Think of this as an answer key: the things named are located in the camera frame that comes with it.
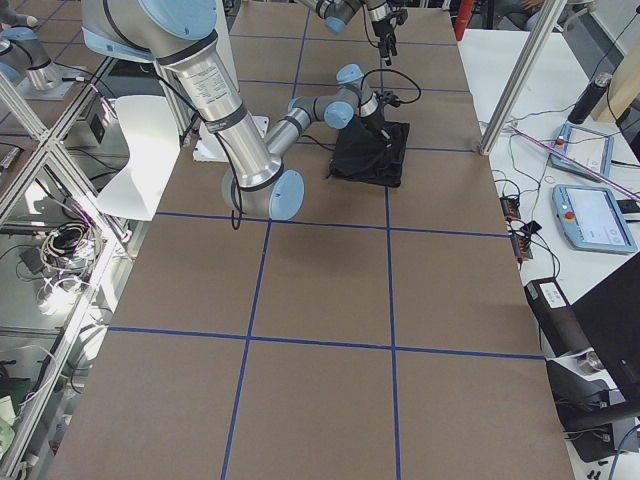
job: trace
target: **robotic arm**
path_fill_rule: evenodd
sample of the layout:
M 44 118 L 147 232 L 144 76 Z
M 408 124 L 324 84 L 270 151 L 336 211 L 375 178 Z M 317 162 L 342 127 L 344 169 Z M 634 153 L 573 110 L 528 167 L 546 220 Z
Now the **robotic arm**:
M 24 72 L 36 90 L 50 90 L 62 83 L 60 72 L 38 40 L 26 27 L 15 27 L 0 34 L 0 72 L 14 82 Z
M 405 8 L 390 5 L 386 0 L 298 0 L 323 18 L 327 28 L 336 35 L 342 33 L 347 23 L 363 6 L 369 12 L 373 32 L 378 37 L 378 51 L 387 65 L 391 65 L 391 56 L 398 54 L 396 50 L 397 25 L 407 20 Z
M 7 29 L 9 27 L 35 27 L 38 19 L 31 15 L 21 15 L 9 5 L 9 0 L 0 0 L 0 22 Z
M 242 213 L 276 220 L 293 217 L 304 196 L 298 172 L 282 156 L 309 125 L 324 119 L 343 128 L 358 113 L 382 133 L 382 111 L 359 68 L 338 74 L 335 96 L 298 98 L 265 140 L 216 53 L 211 0 L 82 0 L 85 43 L 98 53 L 137 62 L 156 61 L 173 71 L 207 130 L 228 153 L 231 170 L 223 197 Z

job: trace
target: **black cloth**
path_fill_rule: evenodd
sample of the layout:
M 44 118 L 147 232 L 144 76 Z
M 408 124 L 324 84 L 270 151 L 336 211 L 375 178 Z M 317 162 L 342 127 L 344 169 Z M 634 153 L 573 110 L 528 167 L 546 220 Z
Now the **black cloth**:
M 409 136 L 408 123 L 385 122 L 391 136 L 389 147 L 369 132 L 359 118 L 340 130 L 329 164 L 329 174 L 346 180 L 399 187 Z

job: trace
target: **red object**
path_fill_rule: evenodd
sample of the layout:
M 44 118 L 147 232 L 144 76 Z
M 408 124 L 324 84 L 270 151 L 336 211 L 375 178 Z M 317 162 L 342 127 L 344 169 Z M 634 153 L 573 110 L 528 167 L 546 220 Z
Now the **red object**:
M 456 34 L 456 40 L 462 40 L 464 31 L 467 29 L 467 24 L 471 19 L 471 11 L 473 10 L 473 4 L 475 0 L 462 0 L 460 8 L 458 9 L 458 18 L 456 18 L 456 24 L 453 27 L 453 31 Z

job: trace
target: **black bottle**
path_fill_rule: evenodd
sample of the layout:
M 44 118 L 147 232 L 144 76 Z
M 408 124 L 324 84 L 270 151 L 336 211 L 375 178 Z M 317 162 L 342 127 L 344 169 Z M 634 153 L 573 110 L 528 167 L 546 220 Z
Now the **black bottle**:
M 578 98 L 567 120 L 576 125 L 584 122 L 591 113 L 591 110 L 593 110 L 593 107 L 598 103 L 598 100 L 602 98 L 604 92 L 609 88 L 611 78 L 612 75 L 610 73 L 599 73 L 596 78 L 587 85 L 587 88 L 584 89 L 584 92 L 582 92 L 582 95 Z

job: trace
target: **white table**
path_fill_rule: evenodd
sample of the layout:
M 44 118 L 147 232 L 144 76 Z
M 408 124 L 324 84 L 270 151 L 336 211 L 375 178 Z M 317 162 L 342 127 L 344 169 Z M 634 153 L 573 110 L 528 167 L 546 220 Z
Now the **white table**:
M 460 53 L 478 119 L 488 122 L 511 74 L 520 50 L 527 38 L 525 32 L 467 30 L 460 42 Z M 512 116 L 525 117 L 534 112 L 562 110 L 572 105 L 588 83 L 578 61 L 560 34 L 553 34 L 523 89 Z M 525 133 L 538 139 L 555 138 L 560 126 L 566 121 L 570 108 L 562 113 L 546 113 L 529 116 L 518 122 Z M 604 133 L 614 133 L 613 124 L 596 123 L 591 119 L 584 126 Z M 500 137 L 490 155 L 493 169 L 501 170 L 509 180 L 517 183 L 522 190 L 536 189 L 537 184 L 513 168 L 509 153 L 509 133 Z M 637 164 L 622 135 L 614 137 L 613 159 Z M 536 179 L 543 178 L 537 206 L 535 193 L 521 197 L 520 212 L 525 221 L 535 219 L 542 230 L 540 234 L 548 242 L 551 250 L 561 261 L 558 283 L 570 302 L 575 302 L 594 285 L 607 277 L 630 256 L 577 251 L 570 248 L 562 233 L 552 207 L 551 193 L 556 184 L 597 185 L 583 177 L 546 167 L 548 154 L 521 137 L 512 139 L 513 157 L 516 167 Z M 504 178 L 499 172 L 494 177 Z M 640 190 L 640 169 L 612 166 L 610 178 L 632 191 Z M 505 182 L 499 182 L 497 189 L 502 192 Z M 513 186 L 507 185 L 506 192 L 515 193 Z M 617 198 L 623 198 L 614 192 Z M 630 224 L 631 233 L 640 245 L 640 224 Z M 522 283 L 532 279 L 549 277 L 552 274 L 550 255 L 538 246 L 532 247 L 534 259 L 524 262 L 521 271 Z M 571 364 L 571 359 L 562 360 Z M 585 464 L 575 449 L 567 442 L 574 474 L 584 479 L 590 470 L 602 470 L 601 480 L 608 475 L 607 465 Z M 640 477 L 640 454 L 623 455 L 616 467 L 615 480 L 631 480 Z

